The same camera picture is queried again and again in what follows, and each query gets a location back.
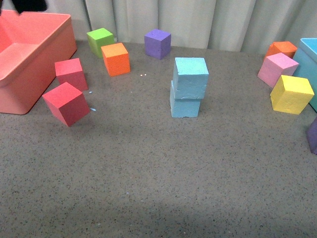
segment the white curtain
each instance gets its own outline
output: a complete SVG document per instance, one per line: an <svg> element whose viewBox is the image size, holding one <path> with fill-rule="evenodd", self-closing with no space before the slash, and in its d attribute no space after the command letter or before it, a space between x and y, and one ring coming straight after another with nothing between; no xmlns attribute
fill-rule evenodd
<svg viewBox="0 0 317 238"><path fill-rule="evenodd" d="M75 37L101 27L118 41L143 43L155 29L173 46L264 54L273 41L317 38L317 0L47 0L72 16ZM10 0L4 9L12 9Z"/></svg>

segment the pink cube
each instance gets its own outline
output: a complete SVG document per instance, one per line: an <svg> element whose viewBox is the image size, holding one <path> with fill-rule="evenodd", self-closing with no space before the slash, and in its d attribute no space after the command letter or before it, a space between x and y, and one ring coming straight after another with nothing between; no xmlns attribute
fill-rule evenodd
<svg viewBox="0 0 317 238"><path fill-rule="evenodd" d="M271 55L264 59L258 77L273 88L281 75L292 76L298 65L283 53Z"/></svg>
<svg viewBox="0 0 317 238"><path fill-rule="evenodd" d="M55 71L60 84L68 82L80 91L88 90L79 58L55 62Z"/></svg>
<svg viewBox="0 0 317 238"><path fill-rule="evenodd" d="M67 126L90 112L84 94L67 82L45 93L43 98L52 114Z"/></svg>

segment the foam block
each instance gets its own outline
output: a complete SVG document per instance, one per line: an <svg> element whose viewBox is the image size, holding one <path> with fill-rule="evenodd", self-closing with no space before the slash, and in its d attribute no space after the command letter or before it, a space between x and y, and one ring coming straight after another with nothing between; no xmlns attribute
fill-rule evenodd
<svg viewBox="0 0 317 238"><path fill-rule="evenodd" d="M299 115L314 92L306 78L282 75L270 96L273 110Z"/></svg>
<svg viewBox="0 0 317 238"><path fill-rule="evenodd" d="M317 118L306 131L306 136L311 152L317 155Z"/></svg>
<svg viewBox="0 0 317 238"><path fill-rule="evenodd" d="M273 44L269 46L264 58L278 53L283 53L289 58L293 58L296 50L297 47L289 41L273 42Z"/></svg>
<svg viewBox="0 0 317 238"><path fill-rule="evenodd" d="M79 58L55 62L55 71L60 84L68 82L80 91L88 90Z"/></svg>
<svg viewBox="0 0 317 238"><path fill-rule="evenodd" d="M42 96L52 114L67 126L90 112L84 94L65 82Z"/></svg>
<svg viewBox="0 0 317 238"><path fill-rule="evenodd" d="M161 60L171 49L171 34L154 29L144 36L145 53L149 56Z"/></svg>
<svg viewBox="0 0 317 238"><path fill-rule="evenodd" d="M130 72L130 59L122 43L101 47L105 66L110 77Z"/></svg>
<svg viewBox="0 0 317 238"><path fill-rule="evenodd" d="M173 81L171 81L169 101L172 118L198 116L201 99L175 99Z"/></svg>
<svg viewBox="0 0 317 238"><path fill-rule="evenodd" d="M264 59L258 78L273 88L281 75L292 76L298 65L283 53L271 55Z"/></svg>
<svg viewBox="0 0 317 238"><path fill-rule="evenodd" d="M175 58L175 99L203 99L209 72L204 58Z"/></svg>
<svg viewBox="0 0 317 238"><path fill-rule="evenodd" d="M101 46L114 44L113 34L104 28L88 32L87 37L91 51L99 58L103 57Z"/></svg>
<svg viewBox="0 0 317 238"><path fill-rule="evenodd" d="M302 38L298 50L294 55L300 65L294 72L294 76L307 78L317 92L317 38ZM313 96L310 105L317 111L317 96Z"/></svg>

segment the red cube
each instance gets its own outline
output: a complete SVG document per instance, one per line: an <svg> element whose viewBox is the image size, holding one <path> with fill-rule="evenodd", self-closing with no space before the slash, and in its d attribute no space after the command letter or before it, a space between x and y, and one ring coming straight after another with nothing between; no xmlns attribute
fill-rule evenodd
<svg viewBox="0 0 317 238"><path fill-rule="evenodd" d="M53 115L67 126L90 112L84 94L67 82L45 93L43 98Z"/></svg>
<svg viewBox="0 0 317 238"><path fill-rule="evenodd" d="M60 84L68 82L80 91L88 90L79 58L55 62L55 71Z"/></svg>

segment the purple cube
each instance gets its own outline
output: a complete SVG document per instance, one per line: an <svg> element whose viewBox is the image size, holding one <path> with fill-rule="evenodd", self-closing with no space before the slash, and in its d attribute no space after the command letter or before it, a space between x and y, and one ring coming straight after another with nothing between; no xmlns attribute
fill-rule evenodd
<svg viewBox="0 0 317 238"><path fill-rule="evenodd" d="M306 131L306 135L311 152L317 155L317 118Z"/></svg>
<svg viewBox="0 0 317 238"><path fill-rule="evenodd" d="M161 60L170 52L171 34L154 29L144 36L145 53Z"/></svg>

